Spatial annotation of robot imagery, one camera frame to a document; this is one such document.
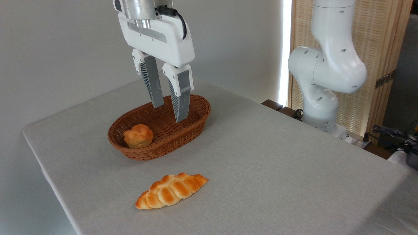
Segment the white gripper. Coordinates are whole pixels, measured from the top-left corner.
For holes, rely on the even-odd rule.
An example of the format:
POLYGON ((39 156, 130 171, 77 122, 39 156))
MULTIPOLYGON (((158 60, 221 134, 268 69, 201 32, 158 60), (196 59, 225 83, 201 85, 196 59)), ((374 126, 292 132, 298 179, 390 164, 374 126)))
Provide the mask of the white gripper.
POLYGON ((195 58, 189 27, 183 39, 182 21, 163 15, 151 20, 151 28, 139 28, 120 12, 121 30, 127 44, 133 47, 132 58, 137 74, 142 77, 154 108, 164 104, 155 58, 166 62, 162 69, 169 81, 176 122, 187 118, 190 92, 194 89, 190 64, 195 58))

